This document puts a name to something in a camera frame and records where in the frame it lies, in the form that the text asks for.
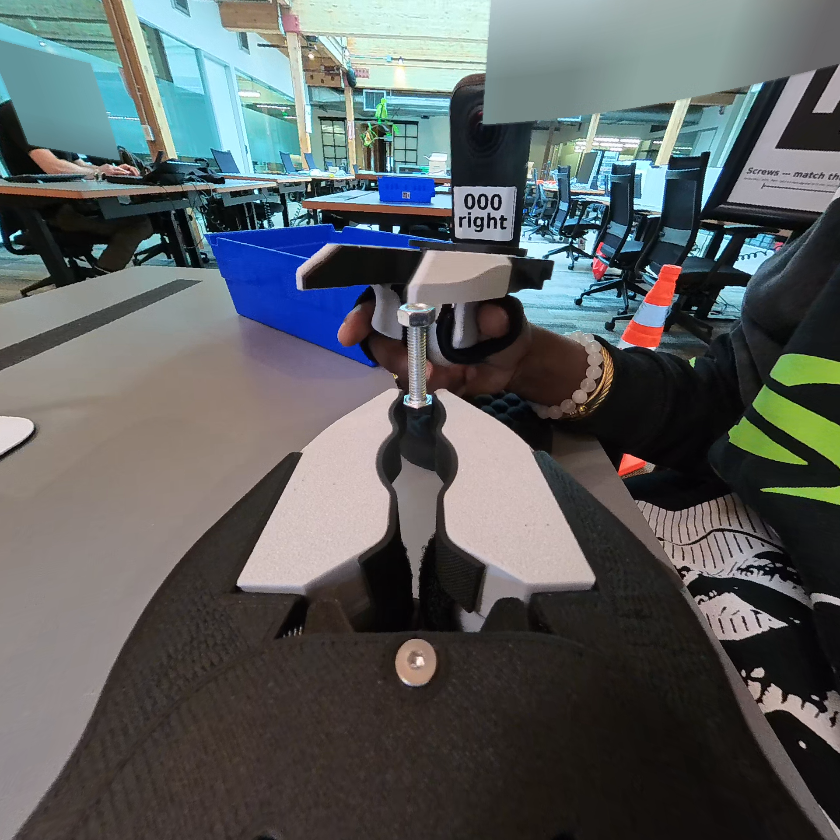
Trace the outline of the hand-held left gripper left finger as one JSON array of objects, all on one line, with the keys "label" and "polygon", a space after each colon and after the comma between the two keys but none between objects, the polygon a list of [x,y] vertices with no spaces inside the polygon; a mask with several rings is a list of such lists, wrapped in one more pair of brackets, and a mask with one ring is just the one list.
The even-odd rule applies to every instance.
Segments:
[{"label": "hand-held left gripper left finger", "polygon": [[385,391],[324,429],[302,451],[259,535],[238,588],[315,595],[361,584],[361,562],[396,526],[393,481],[401,470],[392,406]]}]

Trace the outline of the thin steel bolt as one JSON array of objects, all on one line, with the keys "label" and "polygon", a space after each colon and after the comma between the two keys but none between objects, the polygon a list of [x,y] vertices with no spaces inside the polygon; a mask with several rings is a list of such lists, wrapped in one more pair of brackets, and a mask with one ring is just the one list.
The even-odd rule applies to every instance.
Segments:
[{"label": "thin steel bolt", "polygon": [[427,393],[426,366],[428,328],[405,328],[408,391],[404,397],[404,404],[417,411],[424,409],[425,406],[431,404],[432,402],[432,398]]}]

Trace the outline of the black hoodie with green print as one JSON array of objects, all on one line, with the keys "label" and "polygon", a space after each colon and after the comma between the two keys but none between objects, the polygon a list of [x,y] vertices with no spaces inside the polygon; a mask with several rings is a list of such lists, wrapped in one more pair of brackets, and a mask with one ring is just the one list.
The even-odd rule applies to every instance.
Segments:
[{"label": "black hoodie with green print", "polygon": [[838,248],[836,198],[752,277],[731,333],[744,415],[711,450],[824,610],[839,595]]}]

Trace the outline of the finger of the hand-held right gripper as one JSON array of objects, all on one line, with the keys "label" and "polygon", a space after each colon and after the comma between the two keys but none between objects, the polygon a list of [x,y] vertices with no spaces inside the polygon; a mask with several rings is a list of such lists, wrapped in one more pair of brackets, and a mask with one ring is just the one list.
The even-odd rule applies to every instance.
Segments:
[{"label": "finger of the hand-held right gripper", "polygon": [[540,290],[552,276],[550,259],[455,250],[425,250],[407,286],[408,305],[440,308]]},{"label": "finger of the hand-held right gripper", "polygon": [[416,248],[324,245],[297,268],[297,288],[404,287],[420,262]]}]

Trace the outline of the green potted plant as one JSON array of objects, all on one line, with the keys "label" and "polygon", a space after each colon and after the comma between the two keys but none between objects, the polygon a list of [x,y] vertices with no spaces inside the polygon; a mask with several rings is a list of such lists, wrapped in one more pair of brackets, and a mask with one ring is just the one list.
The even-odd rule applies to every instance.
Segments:
[{"label": "green potted plant", "polygon": [[362,141],[366,148],[372,147],[376,142],[393,142],[394,134],[398,133],[394,122],[389,117],[386,96],[382,95],[374,109],[373,120],[364,126]]}]

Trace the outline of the sign board on white stand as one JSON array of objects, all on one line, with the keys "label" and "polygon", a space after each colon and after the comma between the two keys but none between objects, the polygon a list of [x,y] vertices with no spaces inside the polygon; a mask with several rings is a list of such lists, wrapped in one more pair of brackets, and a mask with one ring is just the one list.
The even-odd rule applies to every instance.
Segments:
[{"label": "sign board on white stand", "polygon": [[31,419],[22,416],[1,415],[0,425],[1,458],[25,444],[35,434],[36,430],[34,422]]}]

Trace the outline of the black framed instruction sign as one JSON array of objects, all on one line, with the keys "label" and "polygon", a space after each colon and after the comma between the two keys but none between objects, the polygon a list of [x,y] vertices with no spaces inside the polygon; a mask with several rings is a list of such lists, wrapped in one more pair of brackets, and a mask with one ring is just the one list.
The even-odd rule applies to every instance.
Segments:
[{"label": "black framed instruction sign", "polygon": [[708,199],[720,220],[803,228],[839,186],[837,65],[766,82]]}]

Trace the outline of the black and white printed trousers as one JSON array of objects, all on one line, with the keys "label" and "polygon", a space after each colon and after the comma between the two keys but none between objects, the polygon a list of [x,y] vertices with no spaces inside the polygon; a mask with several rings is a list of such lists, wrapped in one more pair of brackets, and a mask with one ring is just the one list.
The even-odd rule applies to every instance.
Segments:
[{"label": "black and white printed trousers", "polygon": [[824,812],[839,821],[839,698],[778,535],[733,495],[640,511]]}]

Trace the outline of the person's right forearm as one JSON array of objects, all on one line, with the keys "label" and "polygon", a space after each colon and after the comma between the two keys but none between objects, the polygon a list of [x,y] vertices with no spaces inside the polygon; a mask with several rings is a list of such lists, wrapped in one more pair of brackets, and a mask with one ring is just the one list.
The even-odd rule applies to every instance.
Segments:
[{"label": "person's right forearm", "polygon": [[742,316],[693,364],[671,353],[612,349],[609,393],[579,425],[613,455],[711,476],[710,448],[752,403],[795,329],[794,321]]}]

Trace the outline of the long office desk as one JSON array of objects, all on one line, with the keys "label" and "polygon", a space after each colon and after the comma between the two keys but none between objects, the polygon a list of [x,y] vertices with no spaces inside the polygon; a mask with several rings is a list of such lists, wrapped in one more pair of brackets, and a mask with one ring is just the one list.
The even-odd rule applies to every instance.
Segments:
[{"label": "long office desk", "polygon": [[128,185],[77,181],[22,183],[1,181],[2,209],[18,215],[30,241],[59,287],[76,281],[61,253],[42,210],[54,204],[89,202],[107,219],[162,214],[165,232],[171,236],[174,261],[179,267],[201,268],[200,237],[193,235],[186,215],[200,198],[220,196],[228,204],[248,203],[271,188],[268,182],[227,179],[224,184],[206,182],[183,185]]}]

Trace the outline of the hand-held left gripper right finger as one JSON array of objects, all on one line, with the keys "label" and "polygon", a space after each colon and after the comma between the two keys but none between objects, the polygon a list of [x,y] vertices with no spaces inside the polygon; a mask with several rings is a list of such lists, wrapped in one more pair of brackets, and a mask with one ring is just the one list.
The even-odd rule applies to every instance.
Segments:
[{"label": "hand-held left gripper right finger", "polygon": [[588,564],[535,452],[495,418],[437,392],[437,575],[487,616],[500,599],[589,591]]}]

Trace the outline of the black wrist rest pad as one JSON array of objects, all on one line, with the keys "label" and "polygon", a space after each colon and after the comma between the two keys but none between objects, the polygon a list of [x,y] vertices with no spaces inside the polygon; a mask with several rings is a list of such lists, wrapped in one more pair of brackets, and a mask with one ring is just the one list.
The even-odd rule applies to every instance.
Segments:
[{"label": "black wrist rest pad", "polygon": [[554,420],[543,418],[519,396],[507,392],[478,395],[472,403],[522,438],[534,450],[553,457],[565,457],[580,450],[574,437],[559,429]]}]

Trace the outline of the brown office desk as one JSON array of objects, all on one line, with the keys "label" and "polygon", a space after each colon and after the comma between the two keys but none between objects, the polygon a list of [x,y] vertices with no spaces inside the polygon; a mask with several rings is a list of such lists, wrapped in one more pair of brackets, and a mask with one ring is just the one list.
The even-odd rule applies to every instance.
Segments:
[{"label": "brown office desk", "polygon": [[375,191],[337,192],[306,198],[301,207],[319,224],[337,229],[348,225],[373,225],[387,233],[450,240],[452,197],[435,195],[431,203],[388,203]]}]

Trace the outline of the blue plastic bin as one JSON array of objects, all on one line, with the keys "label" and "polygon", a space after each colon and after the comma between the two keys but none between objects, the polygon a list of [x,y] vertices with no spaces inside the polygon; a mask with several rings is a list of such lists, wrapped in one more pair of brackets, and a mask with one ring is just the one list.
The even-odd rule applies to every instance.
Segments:
[{"label": "blue plastic bin", "polygon": [[380,174],[377,189],[388,204],[431,204],[436,194],[434,178],[426,175]]},{"label": "blue plastic bin", "polygon": [[236,312],[289,335],[368,366],[375,364],[358,345],[343,347],[340,324],[369,286],[299,291],[296,272],[326,244],[408,247],[408,235],[366,227],[337,231],[330,224],[274,227],[207,234]]}]

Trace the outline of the person's right hand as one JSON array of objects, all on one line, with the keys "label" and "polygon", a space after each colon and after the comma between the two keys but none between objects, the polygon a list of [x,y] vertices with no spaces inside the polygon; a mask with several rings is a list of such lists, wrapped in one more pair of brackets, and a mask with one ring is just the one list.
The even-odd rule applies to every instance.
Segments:
[{"label": "person's right hand", "polygon": [[[407,352],[401,341],[380,335],[372,328],[374,303],[366,301],[345,317],[338,341],[346,347],[367,340],[378,365],[406,383]],[[530,322],[523,324],[518,339],[483,364],[435,366],[427,363],[427,385],[432,392],[445,389],[458,396],[513,392],[522,399],[559,405],[576,391],[588,365],[580,344]]]}]

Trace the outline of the orange traffic cone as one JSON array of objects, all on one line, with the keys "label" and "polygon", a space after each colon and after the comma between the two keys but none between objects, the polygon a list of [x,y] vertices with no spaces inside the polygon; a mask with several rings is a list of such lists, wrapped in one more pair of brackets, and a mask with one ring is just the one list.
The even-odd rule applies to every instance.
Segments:
[{"label": "orange traffic cone", "polygon": [[662,266],[653,288],[647,293],[618,342],[620,349],[656,350],[673,304],[680,266]]}]

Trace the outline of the black office chair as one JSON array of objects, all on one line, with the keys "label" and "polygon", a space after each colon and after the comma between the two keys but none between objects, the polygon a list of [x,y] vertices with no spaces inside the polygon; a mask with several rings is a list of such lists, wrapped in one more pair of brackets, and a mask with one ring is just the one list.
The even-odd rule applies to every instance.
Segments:
[{"label": "black office chair", "polygon": [[617,320],[629,319],[629,298],[645,295],[640,280],[654,282],[663,266],[682,266],[697,239],[701,198],[710,153],[673,157],[665,173],[664,203],[660,215],[650,220],[642,239],[631,238],[634,210],[631,207],[634,174],[632,164],[613,167],[609,212],[599,237],[601,251],[593,268],[617,270],[618,276],[599,280],[574,300],[580,306],[587,296],[616,290],[624,308],[605,328],[613,331]]}]

